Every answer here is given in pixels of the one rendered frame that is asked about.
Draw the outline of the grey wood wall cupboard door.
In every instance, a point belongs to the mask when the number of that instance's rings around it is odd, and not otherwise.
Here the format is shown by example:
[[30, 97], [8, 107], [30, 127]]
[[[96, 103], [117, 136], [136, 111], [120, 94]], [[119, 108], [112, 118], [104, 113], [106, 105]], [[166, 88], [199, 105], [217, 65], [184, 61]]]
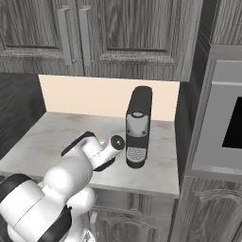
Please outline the grey wood wall cupboard door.
[[[63, 57], [58, 10], [67, 26], [74, 63]], [[77, 0], [0, 0], [0, 72], [82, 76]]]
[[92, 78], [190, 79], [203, 0], [77, 0], [88, 12]]

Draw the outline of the grey wood cupboard above oven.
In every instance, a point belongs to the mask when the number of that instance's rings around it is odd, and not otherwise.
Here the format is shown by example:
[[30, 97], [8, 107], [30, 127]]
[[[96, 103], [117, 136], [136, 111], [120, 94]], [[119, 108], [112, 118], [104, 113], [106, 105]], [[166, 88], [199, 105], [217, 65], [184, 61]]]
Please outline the grey wood cupboard above oven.
[[242, 45], [242, 0], [218, 0], [210, 44]]

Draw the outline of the grey wood cupboard below oven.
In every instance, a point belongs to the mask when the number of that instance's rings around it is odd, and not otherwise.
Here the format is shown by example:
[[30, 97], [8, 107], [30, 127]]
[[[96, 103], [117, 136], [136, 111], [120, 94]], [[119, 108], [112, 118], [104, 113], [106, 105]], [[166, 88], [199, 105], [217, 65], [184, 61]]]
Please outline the grey wood cupboard below oven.
[[242, 181], [185, 176], [170, 242], [242, 242]]

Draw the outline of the grey wood base cupboard door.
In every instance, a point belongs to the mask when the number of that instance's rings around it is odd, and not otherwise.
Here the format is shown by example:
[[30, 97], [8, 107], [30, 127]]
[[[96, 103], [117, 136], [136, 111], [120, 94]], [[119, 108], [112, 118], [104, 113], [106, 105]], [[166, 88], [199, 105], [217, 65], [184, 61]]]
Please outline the grey wood base cupboard door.
[[175, 199], [95, 188], [97, 242], [169, 242]]

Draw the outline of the stainless steel built-in oven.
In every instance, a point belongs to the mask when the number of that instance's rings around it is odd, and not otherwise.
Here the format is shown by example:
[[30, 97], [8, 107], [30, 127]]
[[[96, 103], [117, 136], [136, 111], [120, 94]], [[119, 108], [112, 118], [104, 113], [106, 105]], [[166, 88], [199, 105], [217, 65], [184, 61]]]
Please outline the stainless steel built-in oven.
[[242, 45], [210, 48], [186, 168], [242, 180], [242, 148], [222, 145], [242, 97]]

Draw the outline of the black and grey coffee machine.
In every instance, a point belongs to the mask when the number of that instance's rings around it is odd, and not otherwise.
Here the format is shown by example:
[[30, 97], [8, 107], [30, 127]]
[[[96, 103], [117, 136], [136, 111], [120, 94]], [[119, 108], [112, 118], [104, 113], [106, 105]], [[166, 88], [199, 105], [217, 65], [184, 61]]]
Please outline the black and grey coffee machine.
[[126, 112], [126, 162], [131, 168], [141, 168], [147, 159], [152, 89], [137, 86], [130, 97]]

